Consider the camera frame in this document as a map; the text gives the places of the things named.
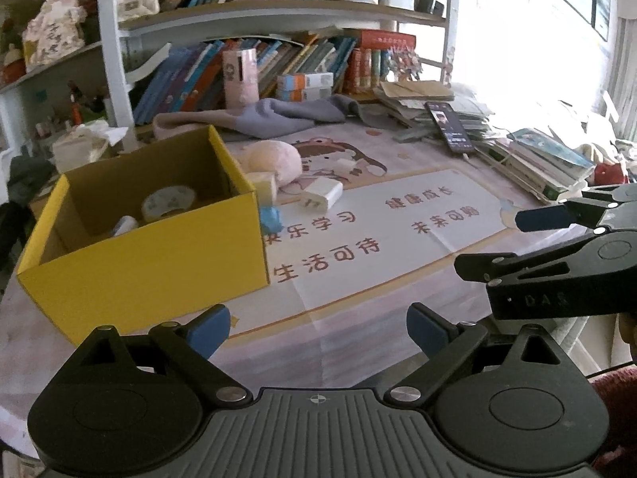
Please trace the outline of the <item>yellow tape roll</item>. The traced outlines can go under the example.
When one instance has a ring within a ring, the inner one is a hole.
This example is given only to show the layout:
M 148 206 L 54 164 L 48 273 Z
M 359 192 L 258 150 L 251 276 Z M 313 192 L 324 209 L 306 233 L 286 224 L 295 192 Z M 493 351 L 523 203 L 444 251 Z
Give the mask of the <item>yellow tape roll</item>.
M 191 210 L 197 201 L 197 193 L 186 186 L 164 187 L 151 193 L 141 204 L 141 214 L 146 222 L 155 222 L 170 215 Z

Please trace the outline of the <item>cream square block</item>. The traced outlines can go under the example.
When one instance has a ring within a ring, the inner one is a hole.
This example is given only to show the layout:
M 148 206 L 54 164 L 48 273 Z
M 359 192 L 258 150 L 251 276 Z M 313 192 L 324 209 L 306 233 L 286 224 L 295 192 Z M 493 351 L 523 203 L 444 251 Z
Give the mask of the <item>cream square block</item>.
M 272 207 L 276 205 L 277 184 L 275 173 L 247 173 L 246 178 L 255 189 L 257 201 L 260 207 Z

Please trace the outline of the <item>large white charger plug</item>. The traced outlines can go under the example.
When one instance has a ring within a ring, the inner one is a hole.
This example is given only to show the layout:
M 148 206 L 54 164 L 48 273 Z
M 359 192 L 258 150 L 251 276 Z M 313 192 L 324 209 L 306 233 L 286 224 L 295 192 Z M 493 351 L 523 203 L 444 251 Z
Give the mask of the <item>large white charger plug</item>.
M 326 213 L 336 204 L 343 194 L 341 181 L 318 177 L 301 193 L 301 205 L 309 210 Z

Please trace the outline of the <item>pink plush toy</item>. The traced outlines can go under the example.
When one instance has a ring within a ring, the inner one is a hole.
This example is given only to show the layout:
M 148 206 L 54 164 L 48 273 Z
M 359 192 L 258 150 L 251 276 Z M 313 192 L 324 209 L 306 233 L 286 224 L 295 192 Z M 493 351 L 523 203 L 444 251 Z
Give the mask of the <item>pink plush toy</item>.
M 303 172 L 302 158 L 296 147 L 279 140 L 261 140 L 245 147 L 238 160 L 245 173 L 272 173 L 276 187 L 282 188 Z

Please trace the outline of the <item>blue white plastic bottle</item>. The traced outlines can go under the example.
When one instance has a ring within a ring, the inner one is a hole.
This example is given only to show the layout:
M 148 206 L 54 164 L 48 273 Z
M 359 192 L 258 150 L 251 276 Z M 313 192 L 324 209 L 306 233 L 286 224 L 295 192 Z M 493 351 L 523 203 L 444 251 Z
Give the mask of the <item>blue white plastic bottle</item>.
M 118 237 L 126 233 L 132 232 L 139 227 L 138 221 L 129 215 L 123 216 L 113 227 L 111 236 Z

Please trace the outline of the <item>small white charger plug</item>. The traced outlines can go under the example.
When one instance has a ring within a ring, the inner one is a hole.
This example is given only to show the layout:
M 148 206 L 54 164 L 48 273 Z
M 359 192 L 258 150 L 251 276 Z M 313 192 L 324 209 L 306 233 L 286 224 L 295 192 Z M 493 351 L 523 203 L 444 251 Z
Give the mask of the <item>small white charger plug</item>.
M 339 159 L 335 161 L 334 173 L 341 177 L 348 177 L 352 170 L 355 169 L 356 162 L 348 159 Z

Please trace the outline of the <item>yellow cardboard box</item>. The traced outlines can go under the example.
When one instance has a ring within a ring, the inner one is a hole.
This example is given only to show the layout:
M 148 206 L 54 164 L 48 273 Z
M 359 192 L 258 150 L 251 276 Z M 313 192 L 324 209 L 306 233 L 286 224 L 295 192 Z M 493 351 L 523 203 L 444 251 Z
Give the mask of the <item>yellow cardboard box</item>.
M 164 187 L 191 210 L 146 222 Z M 139 227 L 112 237 L 123 216 Z M 268 286 L 255 189 L 213 127 L 60 176 L 16 270 L 27 295 L 73 344 L 97 326 L 131 333 Z

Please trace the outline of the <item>cartoon desk mat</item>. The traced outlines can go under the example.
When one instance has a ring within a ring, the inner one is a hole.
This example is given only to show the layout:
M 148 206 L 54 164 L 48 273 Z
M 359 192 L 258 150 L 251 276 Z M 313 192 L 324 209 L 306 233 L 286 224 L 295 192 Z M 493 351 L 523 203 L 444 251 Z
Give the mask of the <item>cartoon desk mat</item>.
M 303 173 L 279 192 L 283 230 L 264 239 L 270 286 L 228 304 L 232 335 L 377 300 L 462 251 L 524 253 L 549 240 L 516 229 L 515 213 L 533 199 L 478 158 L 454 158 L 436 143 L 398 143 L 354 124 L 285 140 L 299 150 Z M 348 177 L 334 173 L 339 159 L 356 162 Z M 300 202 L 319 177 L 343 183 L 326 213 Z

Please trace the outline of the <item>black smartphone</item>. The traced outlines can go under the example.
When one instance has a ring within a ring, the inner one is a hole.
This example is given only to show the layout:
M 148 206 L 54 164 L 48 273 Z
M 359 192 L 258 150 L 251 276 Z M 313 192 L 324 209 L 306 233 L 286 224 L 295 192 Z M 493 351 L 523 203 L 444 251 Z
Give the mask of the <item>black smartphone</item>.
M 425 109 L 453 154 L 470 154 L 475 150 L 460 119 L 448 102 L 427 102 Z

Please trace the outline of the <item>brown envelope stack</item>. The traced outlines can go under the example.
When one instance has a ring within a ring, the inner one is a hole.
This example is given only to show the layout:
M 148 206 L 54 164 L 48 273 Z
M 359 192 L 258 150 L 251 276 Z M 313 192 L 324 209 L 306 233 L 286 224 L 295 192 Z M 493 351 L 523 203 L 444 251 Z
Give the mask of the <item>brown envelope stack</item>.
M 397 81 L 380 83 L 384 95 L 394 99 L 442 100 L 451 102 L 455 93 L 440 81 Z

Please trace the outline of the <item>tissue pack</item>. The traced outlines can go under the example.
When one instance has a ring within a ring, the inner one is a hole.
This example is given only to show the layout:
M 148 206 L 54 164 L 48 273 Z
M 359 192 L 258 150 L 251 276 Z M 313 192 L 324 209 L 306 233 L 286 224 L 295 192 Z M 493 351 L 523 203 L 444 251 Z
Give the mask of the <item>tissue pack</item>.
M 97 162 L 129 132 L 127 127 L 112 127 L 105 120 L 80 124 L 59 137 L 52 145 L 56 170 L 65 174 Z

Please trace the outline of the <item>grey purple cloth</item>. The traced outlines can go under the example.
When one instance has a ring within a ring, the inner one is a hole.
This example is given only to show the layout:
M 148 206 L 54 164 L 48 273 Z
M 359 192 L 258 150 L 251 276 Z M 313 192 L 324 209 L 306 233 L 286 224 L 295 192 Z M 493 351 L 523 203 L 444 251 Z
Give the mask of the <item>grey purple cloth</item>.
M 305 102 L 265 98 L 241 109 L 180 111 L 157 114 L 152 120 L 157 140 L 174 137 L 199 127 L 214 126 L 260 140 L 291 135 L 321 124 L 339 124 L 355 118 L 364 125 L 386 127 L 388 116 L 376 114 L 344 95 Z

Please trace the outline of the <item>pink pen holder box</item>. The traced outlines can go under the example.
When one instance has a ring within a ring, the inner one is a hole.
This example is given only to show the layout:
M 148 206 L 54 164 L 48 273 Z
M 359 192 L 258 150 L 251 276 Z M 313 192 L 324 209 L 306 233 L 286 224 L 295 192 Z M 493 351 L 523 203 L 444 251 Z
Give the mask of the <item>pink pen holder box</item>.
M 227 109 L 241 109 L 259 100 L 255 49 L 223 52 L 223 91 Z

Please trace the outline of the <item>orange blue white carton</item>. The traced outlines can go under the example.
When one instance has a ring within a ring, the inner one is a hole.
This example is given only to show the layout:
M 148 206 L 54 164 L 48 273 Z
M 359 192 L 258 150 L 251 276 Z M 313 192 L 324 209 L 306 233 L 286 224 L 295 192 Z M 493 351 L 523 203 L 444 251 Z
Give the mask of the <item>orange blue white carton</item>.
M 332 72 L 287 74 L 277 78 L 276 98 L 284 102 L 309 102 L 331 96 L 333 87 Z

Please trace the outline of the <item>white bookshelf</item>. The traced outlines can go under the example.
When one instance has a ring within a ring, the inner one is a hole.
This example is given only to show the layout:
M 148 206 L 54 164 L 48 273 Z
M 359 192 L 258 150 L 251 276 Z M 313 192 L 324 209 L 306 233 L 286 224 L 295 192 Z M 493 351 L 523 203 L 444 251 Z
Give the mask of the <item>white bookshelf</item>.
M 450 78 L 455 53 L 455 26 L 458 0 L 447 0 L 443 18 L 380 4 L 330 0 L 236 0 L 211 3 L 192 9 L 175 10 L 126 22 L 117 22 L 114 0 L 97 0 L 100 29 L 97 67 L 106 76 L 111 107 L 109 119 L 125 127 L 122 140 L 126 152 L 138 148 L 129 92 L 133 84 L 125 78 L 127 67 L 159 50 L 167 42 L 174 47 L 204 39 L 238 37 L 253 33 L 284 33 L 340 28 L 376 28 L 398 31 L 403 24 L 443 29 L 444 44 L 440 59 L 425 58 L 426 65 L 440 70 L 440 79 Z

